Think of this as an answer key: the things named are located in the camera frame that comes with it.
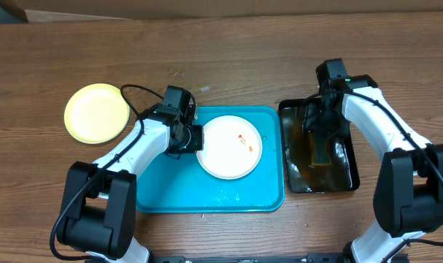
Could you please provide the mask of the green yellow sponge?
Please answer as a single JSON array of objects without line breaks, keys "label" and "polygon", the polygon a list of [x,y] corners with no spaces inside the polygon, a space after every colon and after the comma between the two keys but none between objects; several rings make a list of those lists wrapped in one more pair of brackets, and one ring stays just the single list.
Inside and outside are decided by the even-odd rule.
[{"label": "green yellow sponge", "polygon": [[323,166],[331,165],[332,160],[328,150],[328,140],[320,134],[311,133],[311,165]]}]

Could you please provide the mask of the white plate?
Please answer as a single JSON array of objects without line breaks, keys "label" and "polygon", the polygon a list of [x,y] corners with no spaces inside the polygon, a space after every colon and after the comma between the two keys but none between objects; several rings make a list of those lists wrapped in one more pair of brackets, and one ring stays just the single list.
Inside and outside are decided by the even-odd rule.
[{"label": "white plate", "polygon": [[261,136],[244,118],[234,115],[216,117],[203,126],[203,135],[204,144],[196,157],[202,168],[216,178],[242,178],[261,160]]}]

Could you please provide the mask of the yellow-green plate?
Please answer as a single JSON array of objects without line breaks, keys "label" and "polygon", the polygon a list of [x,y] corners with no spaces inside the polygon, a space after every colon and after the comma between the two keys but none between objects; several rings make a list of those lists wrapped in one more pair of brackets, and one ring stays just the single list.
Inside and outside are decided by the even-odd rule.
[{"label": "yellow-green plate", "polygon": [[113,140],[126,127],[130,108],[120,90],[94,83],[78,90],[64,110],[68,133],[79,142],[101,144]]}]

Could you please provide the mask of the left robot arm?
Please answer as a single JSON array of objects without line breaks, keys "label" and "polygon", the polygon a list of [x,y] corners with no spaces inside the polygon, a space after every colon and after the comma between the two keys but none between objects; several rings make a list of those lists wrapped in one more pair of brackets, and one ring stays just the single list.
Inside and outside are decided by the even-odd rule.
[{"label": "left robot arm", "polygon": [[93,163],[77,161],[66,175],[50,250],[64,261],[149,262],[150,250],[134,236],[139,176],[162,153],[202,148],[197,106],[155,104],[142,112],[131,133]]}]

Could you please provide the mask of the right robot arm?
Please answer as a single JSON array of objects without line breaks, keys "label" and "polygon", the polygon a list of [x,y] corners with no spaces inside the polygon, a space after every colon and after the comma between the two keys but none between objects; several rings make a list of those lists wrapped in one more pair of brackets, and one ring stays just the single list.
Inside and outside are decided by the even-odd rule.
[{"label": "right robot arm", "polygon": [[420,243],[443,247],[424,235],[443,226],[443,144],[412,129],[386,102],[369,75],[348,75],[340,58],[315,74],[318,92],[307,97],[302,129],[312,134],[312,158],[324,160],[329,142],[354,124],[381,161],[373,197],[375,219],[350,241],[337,262],[408,262],[401,251]]}]

